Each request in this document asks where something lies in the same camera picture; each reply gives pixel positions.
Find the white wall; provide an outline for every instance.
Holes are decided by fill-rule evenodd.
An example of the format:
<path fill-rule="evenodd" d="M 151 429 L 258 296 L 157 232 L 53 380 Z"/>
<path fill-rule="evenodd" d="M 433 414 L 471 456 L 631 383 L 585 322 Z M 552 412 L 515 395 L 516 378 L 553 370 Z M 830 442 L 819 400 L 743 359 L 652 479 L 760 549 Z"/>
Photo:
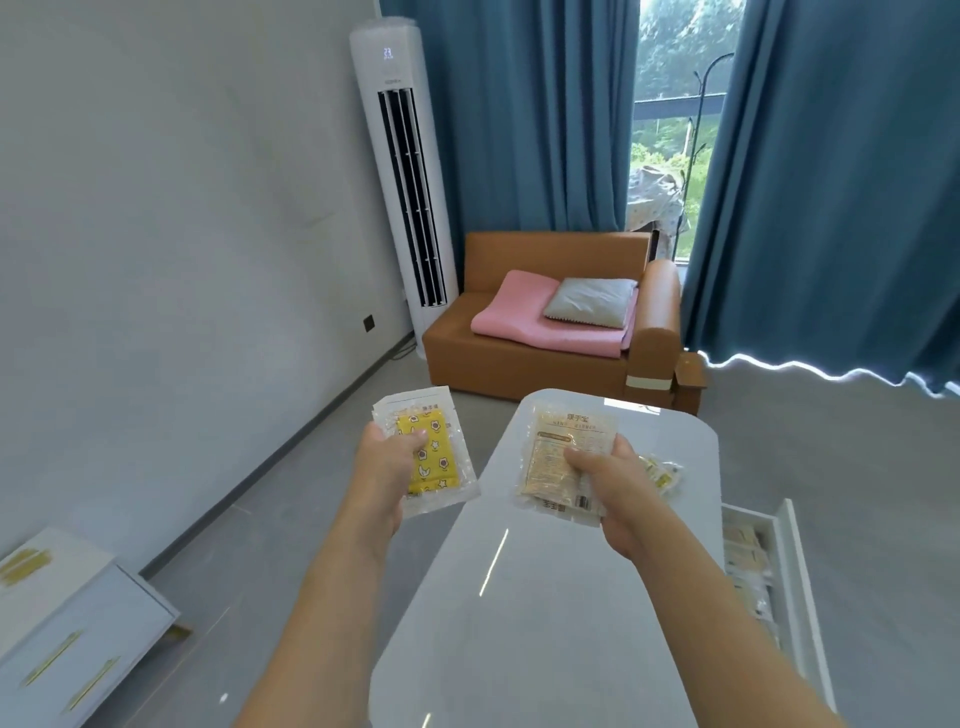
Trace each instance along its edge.
<path fill-rule="evenodd" d="M 0 7 L 0 548 L 60 524 L 142 568 L 411 329 L 373 13 Z"/>

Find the curtain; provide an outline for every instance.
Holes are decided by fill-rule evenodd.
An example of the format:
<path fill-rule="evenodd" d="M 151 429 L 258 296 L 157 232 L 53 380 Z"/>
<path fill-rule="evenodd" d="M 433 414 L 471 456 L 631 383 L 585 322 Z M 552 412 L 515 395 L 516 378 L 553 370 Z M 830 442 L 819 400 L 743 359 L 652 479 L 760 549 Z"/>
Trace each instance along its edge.
<path fill-rule="evenodd" d="M 463 233 L 623 230 L 637 0 L 381 0 L 423 36 L 457 267 Z"/>
<path fill-rule="evenodd" d="M 684 343 L 960 379 L 960 3 L 748 0 Z"/>

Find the baseboard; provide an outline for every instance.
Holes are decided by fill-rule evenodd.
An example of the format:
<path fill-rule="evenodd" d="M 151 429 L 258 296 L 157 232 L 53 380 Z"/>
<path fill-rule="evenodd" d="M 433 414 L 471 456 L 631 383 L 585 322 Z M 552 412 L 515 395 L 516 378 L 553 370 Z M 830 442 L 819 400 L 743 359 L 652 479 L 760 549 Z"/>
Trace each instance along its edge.
<path fill-rule="evenodd" d="M 191 541 L 193 541 L 201 531 L 203 531 L 207 526 L 213 523 L 219 516 L 221 516 L 238 498 L 245 494 L 257 480 L 263 477 L 267 471 L 270 470 L 276 463 L 278 463 L 290 450 L 295 448 L 300 444 L 300 441 L 304 437 L 309 435 L 314 428 L 323 422 L 333 410 L 339 407 L 344 403 L 344 400 L 347 399 L 350 395 L 357 391 L 360 386 L 367 381 L 373 373 L 376 372 L 380 367 L 382 367 L 389 359 L 396 355 L 403 347 L 413 338 L 414 334 L 411 331 L 406 336 L 404 336 L 400 341 L 396 343 L 388 352 L 376 360 L 376 362 L 371 366 L 366 372 L 360 375 L 355 379 L 347 389 L 341 392 L 339 395 L 333 398 L 333 401 L 324 407 L 320 412 L 314 417 L 310 422 L 301 427 L 297 432 L 287 440 L 283 445 L 281 445 L 276 452 L 274 452 L 270 457 L 260 463 L 257 468 L 245 477 L 236 488 L 227 493 L 223 498 L 221 498 L 216 505 L 210 508 L 206 513 L 200 516 L 189 528 L 187 528 L 180 536 L 168 547 L 164 548 L 160 554 L 153 559 L 143 570 L 140 572 L 140 575 L 150 580 L 156 576 L 157 572 L 163 569 L 171 560 L 180 553 Z"/>

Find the floor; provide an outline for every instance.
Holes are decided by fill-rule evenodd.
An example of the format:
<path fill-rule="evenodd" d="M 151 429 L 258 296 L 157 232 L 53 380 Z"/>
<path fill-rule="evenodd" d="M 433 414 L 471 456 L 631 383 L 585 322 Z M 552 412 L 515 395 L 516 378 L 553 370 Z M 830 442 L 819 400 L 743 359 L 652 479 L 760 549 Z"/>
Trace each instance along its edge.
<path fill-rule="evenodd" d="M 828 382 L 736 362 L 711 373 L 724 501 L 797 509 L 833 687 L 852 726 L 957 724 L 960 400 L 870 377 Z M 372 404 L 424 386 L 390 362 L 154 579 L 197 629 L 142 663 L 90 726 L 227 726 L 276 644 L 333 518 Z M 480 472 L 513 413 L 455 394 Z M 459 509 L 405 523 L 389 555 L 377 651 Z"/>

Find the air conditioner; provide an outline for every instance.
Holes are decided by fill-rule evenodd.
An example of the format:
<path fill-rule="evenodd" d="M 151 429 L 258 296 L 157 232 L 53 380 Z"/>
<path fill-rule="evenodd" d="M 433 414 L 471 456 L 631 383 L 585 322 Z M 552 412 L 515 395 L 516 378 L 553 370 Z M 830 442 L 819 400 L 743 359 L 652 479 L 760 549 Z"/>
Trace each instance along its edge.
<path fill-rule="evenodd" d="M 420 29 L 403 17 L 372 20 L 350 33 L 350 52 L 424 357 L 423 333 L 458 291 Z"/>

